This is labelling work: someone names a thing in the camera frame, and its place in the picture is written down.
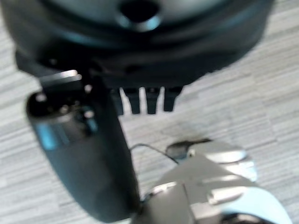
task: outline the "black cable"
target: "black cable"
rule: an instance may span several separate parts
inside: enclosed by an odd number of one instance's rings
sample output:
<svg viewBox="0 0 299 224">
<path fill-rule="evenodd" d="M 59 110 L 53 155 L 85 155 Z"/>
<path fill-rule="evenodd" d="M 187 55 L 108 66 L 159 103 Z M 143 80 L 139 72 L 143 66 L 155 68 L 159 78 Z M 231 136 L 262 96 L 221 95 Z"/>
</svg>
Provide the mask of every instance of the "black cable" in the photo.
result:
<svg viewBox="0 0 299 224">
<path fill-rule="evenodd" d="M 135 148 L 137 147 L 140 147 L 140 146 L 143 146 L 143 147 L 148 147 L 164 156 L 166 156 L 168 159 L 172 160 L 173 162 L 175 162 L 176 164 L 178 164 L 178 161 L 176 161 L 175 159 L 171 158 L 170 156 L 168 156 L 167 154 L 161 152 L 159 149 L 156 149 L 154 148 L 153 146 L 150 146 L 150 145 L 147 145 L 147 144 L 143 144 L 143 143 L 139 143 L 139 144 L 136 144 L 136 145 L 133 145 L 131 148 L 130 148 L 130 151 L 134 150 Z"/>
</svg>

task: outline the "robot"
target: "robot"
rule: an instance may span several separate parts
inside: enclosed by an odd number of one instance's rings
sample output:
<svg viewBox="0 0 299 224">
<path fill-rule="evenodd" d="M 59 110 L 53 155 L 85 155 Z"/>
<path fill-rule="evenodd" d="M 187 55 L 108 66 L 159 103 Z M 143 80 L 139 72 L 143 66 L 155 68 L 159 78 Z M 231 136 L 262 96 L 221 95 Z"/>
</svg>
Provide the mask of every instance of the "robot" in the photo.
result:
<svg viewBox="0 0 299 224">
<path fill-rule="evenodd" d="M 73 198 L 95 219 L 132 224 L 291 224 L 256 183 L 239 148 L 169 148 L 179 165 L 141 201 L 118 116 L 174 110 L 184 86 L 240 59 L 260 40 L 273 0 L 1 0 L 18 68 L 42 91 L 26 113 Z"/>
</svg>

